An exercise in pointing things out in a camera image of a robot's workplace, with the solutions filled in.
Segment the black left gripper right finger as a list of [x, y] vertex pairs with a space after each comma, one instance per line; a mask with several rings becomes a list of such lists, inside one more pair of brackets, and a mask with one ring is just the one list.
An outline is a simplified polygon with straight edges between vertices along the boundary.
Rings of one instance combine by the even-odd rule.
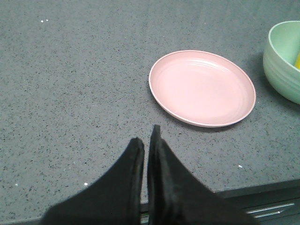
[[155, 125], [147, 171], [150, 225], [257, 225], [259, 221], [206, 188], [179, 161]]

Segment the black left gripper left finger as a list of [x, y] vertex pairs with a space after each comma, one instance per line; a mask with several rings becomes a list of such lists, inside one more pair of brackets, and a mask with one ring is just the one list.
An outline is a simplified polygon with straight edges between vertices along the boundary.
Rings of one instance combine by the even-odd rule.
[[82, 192], [52, 206], [43, 225], [138, 225], [144, 145], [131, 139], [116, 163]]

